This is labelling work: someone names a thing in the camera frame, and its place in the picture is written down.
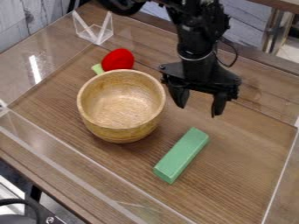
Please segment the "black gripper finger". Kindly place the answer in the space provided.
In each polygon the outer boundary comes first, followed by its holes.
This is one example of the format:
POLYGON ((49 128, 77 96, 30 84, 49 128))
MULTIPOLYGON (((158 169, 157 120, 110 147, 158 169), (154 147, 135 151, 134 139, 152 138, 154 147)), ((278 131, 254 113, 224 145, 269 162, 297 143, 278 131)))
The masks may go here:
POLYGON ((170 85, 166 87, 176 106, 182 109, 189 99, 189 90, 184 87, 176 87, 170 85))
POLYGON ((228 95, 225 92, 216 93, 213 95, 213 102, 210 104, 210 116, 220 116, 228 101, 228 95))

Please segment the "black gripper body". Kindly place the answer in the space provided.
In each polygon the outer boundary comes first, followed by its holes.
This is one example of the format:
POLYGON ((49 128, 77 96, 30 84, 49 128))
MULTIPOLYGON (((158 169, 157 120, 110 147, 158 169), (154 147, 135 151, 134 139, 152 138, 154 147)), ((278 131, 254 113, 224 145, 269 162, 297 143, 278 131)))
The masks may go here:
POLYGON ((181 59, 180 62, 161 64, 162 84, 186 88, 210 95, 225 92, 228 100, 238 97, 241 79, 217 62, 213 53, 201 59, 181 59))

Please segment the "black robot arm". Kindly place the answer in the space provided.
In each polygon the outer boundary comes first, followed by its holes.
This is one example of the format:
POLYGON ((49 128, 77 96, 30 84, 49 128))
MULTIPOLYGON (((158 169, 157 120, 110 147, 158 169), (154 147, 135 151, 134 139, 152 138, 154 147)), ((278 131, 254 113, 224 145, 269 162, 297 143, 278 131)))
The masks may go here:
POLYGON ((172 100, 184 108, 189 92, 212 95, 210 115, 222 114, 226 102, 238 98, 240 77, 229 71, 233 64, 220 60, 217 45, 229 29, 229 15, 220 0, 97 0, 118 16, 134 15, 148 2, 165 8, 177 34, 180 60, 158 66, 161 83, 172 100))

